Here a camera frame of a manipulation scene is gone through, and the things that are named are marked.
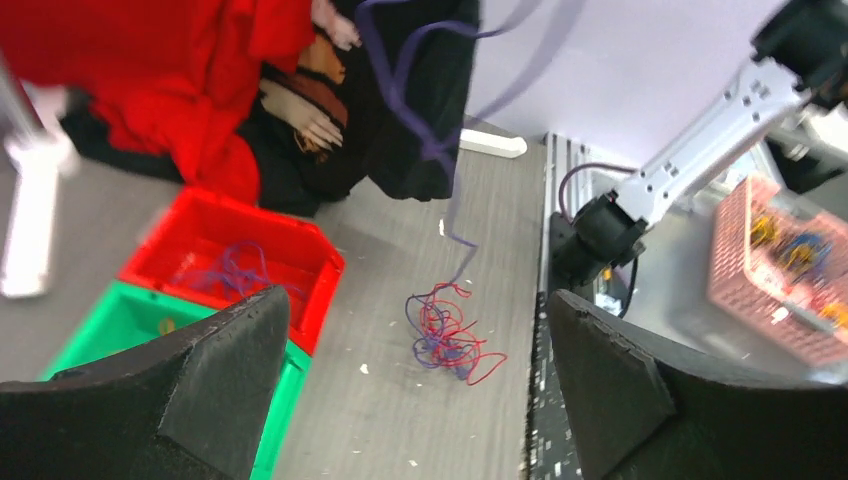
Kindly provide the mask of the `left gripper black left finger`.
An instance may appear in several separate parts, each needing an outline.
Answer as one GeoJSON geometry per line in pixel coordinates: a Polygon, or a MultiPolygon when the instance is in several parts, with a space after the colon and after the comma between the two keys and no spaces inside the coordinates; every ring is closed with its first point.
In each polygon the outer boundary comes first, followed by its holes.
{"type": "Polygon", "coordinates": [[[1,386],[5,479],[246,479],[279,381],[289,297],[266,288],[168,335],[1,386]]]}

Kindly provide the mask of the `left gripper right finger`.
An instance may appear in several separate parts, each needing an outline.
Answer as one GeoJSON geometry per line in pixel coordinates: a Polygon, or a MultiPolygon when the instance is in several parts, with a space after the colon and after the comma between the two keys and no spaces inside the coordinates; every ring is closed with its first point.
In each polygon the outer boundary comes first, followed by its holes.
{"type": "Polygon", "coordinates": [[[559,290],[556,370],[587,479],[843,479],[847,390],[702,353],[559,290]]]}

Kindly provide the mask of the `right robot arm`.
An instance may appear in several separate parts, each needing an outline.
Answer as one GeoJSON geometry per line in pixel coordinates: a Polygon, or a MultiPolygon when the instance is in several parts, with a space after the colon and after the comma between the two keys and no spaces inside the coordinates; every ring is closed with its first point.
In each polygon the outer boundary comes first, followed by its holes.
{"type": "Polygon", "coordinates": [[[635,173],[575,211],[550,272],[566,289],[626,265],[680,197],[703,187],[785,119],[847,101],[847,4],[789,1],[752,40],[717,99],[635,173]]]}

